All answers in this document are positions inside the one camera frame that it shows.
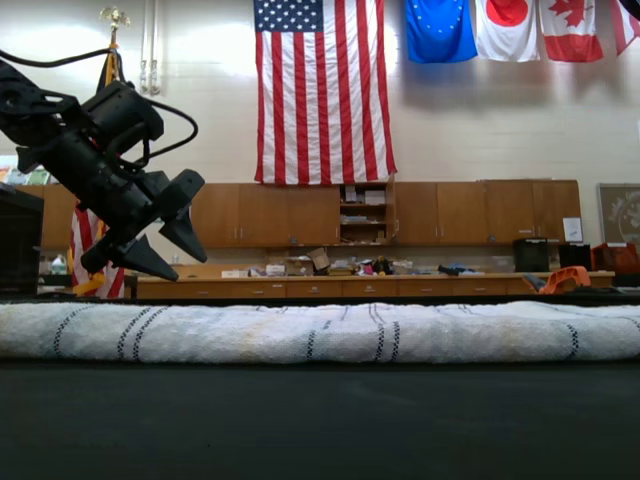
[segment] white towel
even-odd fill
[[[640,307],[0,305],[0,358],[463,363],[639,354]]]

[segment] european union flag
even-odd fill
[[[469,0],[406,0],[409,59],[462,62],[478,55]]]

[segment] bulletin board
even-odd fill
[[[640,245],[640,184],[601,183],[598,203],[604,241]]]

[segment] small flag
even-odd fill
[[[501,62],[539,60],[534,0],[476,0],[478,55]]]
[[[613,20],[613,30],[616,35],[616,47],[618,55],[624,52],[631,42],[640,37],[640,22],[636,20],[620,4],[620,0],[610,0],[611,19]]]
[[[407,0],[409,59],[452,63],[478,55],[469,0]]]
[[[596,36],[595,0],[540,0],[540,22],[550,60],[595,62],[604,57]]]
[[[124,81],[122,58],[111,53],[105,60],[97,91],[109,85],[114,78]],[[82,255],[92,248],[106,233],[107,226],[91,210],[81,210],[76,204],[71,219],[71,246],[68,266],[71,271],[73,292],[80,296],[122,298],[124,296],[124,268],[114,267],[109,261],[102,271],[90,274],[82,266]]]
[[[256,181],[382,180],[396,172],[384,0],[254,0]]]

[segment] wooden counter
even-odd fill
[[[536,273],[547,278],[549,273]],[[189,275],[176,283],[141,277],[139,299],[389,298],[533,293],[521,273],[481,275],[396,275],[384,277],[220,278]],[[594,287],[609,287],[614,274],[590,274]]]

